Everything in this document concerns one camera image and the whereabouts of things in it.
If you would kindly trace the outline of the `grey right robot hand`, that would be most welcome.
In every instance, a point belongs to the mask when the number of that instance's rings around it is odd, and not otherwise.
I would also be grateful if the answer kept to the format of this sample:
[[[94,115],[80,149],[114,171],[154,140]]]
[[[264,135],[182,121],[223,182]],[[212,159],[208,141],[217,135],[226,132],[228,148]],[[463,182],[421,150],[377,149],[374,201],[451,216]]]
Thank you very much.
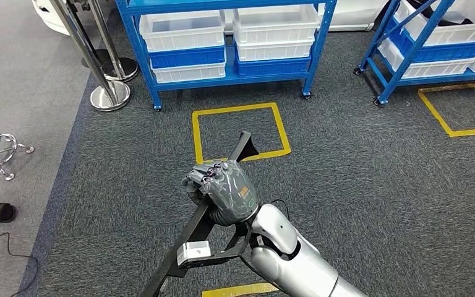
[[[259,209],[254,186],[235,160],[195,165],[181,185],[195,204],[205,197],[212,201],[209,216],[221,226],[244,222]]]

